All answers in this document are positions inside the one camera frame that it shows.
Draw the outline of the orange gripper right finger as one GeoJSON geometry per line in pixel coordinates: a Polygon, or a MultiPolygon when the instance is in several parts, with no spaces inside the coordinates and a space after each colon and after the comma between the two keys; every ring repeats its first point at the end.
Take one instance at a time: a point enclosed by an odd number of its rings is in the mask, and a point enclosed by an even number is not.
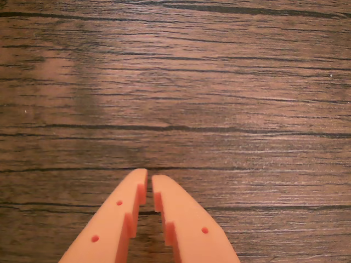
{"type": "Polygon", "coordinates": [[[239,262],[223,229],[176,181],[152,177],[154,206],[175,262],[239,262]]]}

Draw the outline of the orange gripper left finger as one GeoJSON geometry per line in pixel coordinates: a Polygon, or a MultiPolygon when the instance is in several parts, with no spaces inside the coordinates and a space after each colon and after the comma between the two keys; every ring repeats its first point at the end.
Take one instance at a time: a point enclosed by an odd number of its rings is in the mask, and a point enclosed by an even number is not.
{"type": "Polygon", "coordinates": [[[137,233],[140,205],[146,203],[146,169],[130,172],[114,189],[60,262],[126,262],[137,233]]]}

